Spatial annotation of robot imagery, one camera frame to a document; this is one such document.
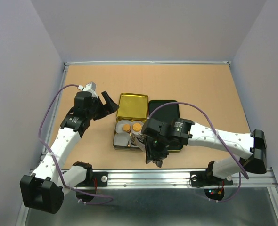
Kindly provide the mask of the orange shell cookie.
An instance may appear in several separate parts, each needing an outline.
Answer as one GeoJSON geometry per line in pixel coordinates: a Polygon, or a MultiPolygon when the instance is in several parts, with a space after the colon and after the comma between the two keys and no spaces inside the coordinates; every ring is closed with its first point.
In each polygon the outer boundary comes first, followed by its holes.
{"type": "Polygon", "coordinates": [[[130,132],[130,130],[131,130],[131,126],[129,125],[129,124],[124,124],[123,126],[122,126],[122,130],[124,131],[124,132],[130,132]]]}

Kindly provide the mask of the metal tongs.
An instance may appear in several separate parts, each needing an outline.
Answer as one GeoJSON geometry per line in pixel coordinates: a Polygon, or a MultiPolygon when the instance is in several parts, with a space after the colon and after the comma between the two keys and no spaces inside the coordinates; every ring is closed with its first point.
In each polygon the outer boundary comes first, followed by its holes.
{"type": "Polygon", "coordinates": [[[129,145],[131,147],[138,147],[143,152],[145,151],[144,138],[141,133],[138,134],[132,133],[130,136],[129,145]]]}

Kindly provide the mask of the gold tin lid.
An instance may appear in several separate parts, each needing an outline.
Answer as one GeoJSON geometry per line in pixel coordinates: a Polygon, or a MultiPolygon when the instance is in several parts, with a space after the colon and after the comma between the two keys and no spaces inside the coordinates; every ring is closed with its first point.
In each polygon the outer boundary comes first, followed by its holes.
{"type": "Polygon", "coordinates": [[[121,93],[117,117],[145,119],[148,115],[148,95],[121,93]]]}

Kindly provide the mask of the round tan biscuit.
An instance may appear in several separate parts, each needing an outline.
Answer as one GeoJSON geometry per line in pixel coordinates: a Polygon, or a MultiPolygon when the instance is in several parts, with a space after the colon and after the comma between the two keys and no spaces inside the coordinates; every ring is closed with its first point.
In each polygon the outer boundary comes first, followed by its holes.
{"type": "Polygon", "coordinates": [[[142,125],[140,123],[134,123],[132,126],[133,131],[140,132],[142,128],[142,125]]]}

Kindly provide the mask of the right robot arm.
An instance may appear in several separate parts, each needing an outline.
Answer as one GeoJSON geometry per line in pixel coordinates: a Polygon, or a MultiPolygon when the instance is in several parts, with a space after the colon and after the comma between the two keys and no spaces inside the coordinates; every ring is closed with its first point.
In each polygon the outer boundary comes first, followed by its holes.
{"type": "Polygon", "coordinates": [[[149,118],[142,127],[146,163],[161,167],[170,146],[188,145],[227,151],[230,157],[211,161],[205,170],[192,175],[193,186],[221,185],[233,174],[267,172],[267,144],[262,130],[232,133],[214,130],[191,120],[177,118],[171,123],[149,118]]]}

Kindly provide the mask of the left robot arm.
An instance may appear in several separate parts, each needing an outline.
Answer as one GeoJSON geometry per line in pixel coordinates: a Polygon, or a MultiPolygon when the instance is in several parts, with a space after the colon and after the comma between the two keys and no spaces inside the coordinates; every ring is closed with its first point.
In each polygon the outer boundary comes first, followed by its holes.
{"type": "Polygon", "coordinates": [[[62,173],[61,168],[90,126],[90,121],[102,119],[118,110],[118,104],[106,91],[101,94],[105,103],[93,91],[77,92],[74,106],[60,124],[54,143],[52,146],[43,143],[48,154],[31,175],[24,175],[20,180],[24,206],[55,214],[61,208],[64,197],[76,185],[96,183],[89,163],[77,161],[66,173],[62,173]]]}

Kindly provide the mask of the white paper cup back left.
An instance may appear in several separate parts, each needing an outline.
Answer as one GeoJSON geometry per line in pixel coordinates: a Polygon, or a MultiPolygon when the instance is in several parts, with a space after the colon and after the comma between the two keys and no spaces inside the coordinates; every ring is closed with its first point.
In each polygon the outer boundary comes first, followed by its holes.
{"type": "Polygon", "coordinates": [[[131,121],[129,121],[129,120],[120,120],[120,121],[118,121],[118,123],[116,125],[116,128],[115,128],[116,133],[126,133],[122,130],[122,126],[124,124],[129,124],[131,126],[131,121]]]}

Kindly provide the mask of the gold cookie tin base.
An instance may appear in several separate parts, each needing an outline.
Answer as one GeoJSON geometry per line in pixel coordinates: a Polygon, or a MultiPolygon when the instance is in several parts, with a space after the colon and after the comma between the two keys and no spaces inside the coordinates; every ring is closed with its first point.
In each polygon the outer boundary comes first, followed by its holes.
{"type": "Polygon", "coordinates": [[[142,128],[147,117],[117,117],[114,129],[113,147],[119,150],[136,150],[140,148],[136,145],[134,138],[142,134],[142,128]]]}

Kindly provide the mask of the white paper cup front right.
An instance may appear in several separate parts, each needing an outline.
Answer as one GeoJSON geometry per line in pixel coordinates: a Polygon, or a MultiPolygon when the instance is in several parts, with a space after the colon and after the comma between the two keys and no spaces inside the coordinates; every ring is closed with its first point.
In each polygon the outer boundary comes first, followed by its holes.
{"type": "Polygon", "coordinates": [[[129,145],[131,147],[139,147],[141,144],[141,141],[140,141],[140,136],[139,135],[136,135],[136,134],[132,134],[130,136],[130,140],[129,140],[129,145]]]}

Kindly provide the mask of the white paper cup front left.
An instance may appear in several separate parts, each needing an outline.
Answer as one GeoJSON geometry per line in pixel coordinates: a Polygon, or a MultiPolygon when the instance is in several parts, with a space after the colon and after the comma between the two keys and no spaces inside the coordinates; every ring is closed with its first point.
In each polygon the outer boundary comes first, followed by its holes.
{"type": "Polygon", "coordinates": [[[116,133],[114,136],[114,146],[127,147],[130,140],[129,133],[116,133]]]}

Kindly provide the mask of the white paper cup back right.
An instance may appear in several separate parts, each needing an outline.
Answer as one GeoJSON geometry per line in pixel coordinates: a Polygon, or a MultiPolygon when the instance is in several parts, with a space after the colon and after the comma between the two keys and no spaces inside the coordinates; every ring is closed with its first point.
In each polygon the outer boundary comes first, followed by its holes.
{"type": "Polygon", "coordinates": [[[132,126],[133,126],[133,124],[134,123],[140,123],[141,125],[142,125],[142,127],[143,127],[143,122],[141,122],[141,121],[133,121],[132,122],[132,124],[131,124],[131,132],[132,132],[132,134],[139,134],[139,133],[141,133],[141,131],[140,132],[135,132],[135,131],[133,131],[133,129],[132,129],[132,126]]]}

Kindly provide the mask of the black tray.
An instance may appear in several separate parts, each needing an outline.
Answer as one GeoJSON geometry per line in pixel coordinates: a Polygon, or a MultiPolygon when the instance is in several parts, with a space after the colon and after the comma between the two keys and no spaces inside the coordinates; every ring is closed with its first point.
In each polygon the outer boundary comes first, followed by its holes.
{"type": "Polygon", "coordinates": [[[168,152],[180,151],[183,144],[172,142],[173,123],[180,117],[176,100],[151,100],[148,103],[147,135],[166,145],[168,152]]]}

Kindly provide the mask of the aluminium front rail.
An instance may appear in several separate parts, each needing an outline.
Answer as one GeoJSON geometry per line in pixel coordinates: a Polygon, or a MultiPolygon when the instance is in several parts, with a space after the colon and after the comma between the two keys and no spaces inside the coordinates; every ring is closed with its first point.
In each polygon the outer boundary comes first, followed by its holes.
{"type": "Polygon", "coordinates": [[[107,171],[107,187],[101,189],[160,189],[160,188],[236,188],[241,187],[277,187],[275,175],[272,169],[268,169],[266,174],[251,174],[249,179],[239,176],[237,173],[228,176],[227,180],[233,180],[233,185],[203,186],[194,187],[191,185],[190,173],[201,169],[136,169],[136,170],[93,170],[107,171]]]}

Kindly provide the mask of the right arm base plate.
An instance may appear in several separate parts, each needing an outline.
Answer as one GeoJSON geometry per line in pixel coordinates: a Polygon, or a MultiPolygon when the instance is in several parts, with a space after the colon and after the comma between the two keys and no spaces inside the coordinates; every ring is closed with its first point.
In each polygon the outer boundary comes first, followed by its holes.
{"type": "Polygon", "coordinates": [[[207,176],[205,170],[192,171],[190,173],[191,185],[194,187],[233,185],[233,180],[220,179],[214,176],[207,176]]]}

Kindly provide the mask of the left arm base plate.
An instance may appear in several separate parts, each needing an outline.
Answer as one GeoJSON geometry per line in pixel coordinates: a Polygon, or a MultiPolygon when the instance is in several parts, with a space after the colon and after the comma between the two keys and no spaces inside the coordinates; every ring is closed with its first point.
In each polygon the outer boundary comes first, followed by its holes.
{"type": "Polygon", "coordinates": [[[75,187],[107,187],[108,172],[107,171],[94,171],[90,181],[85,180],[78,183],[75,187]]]}

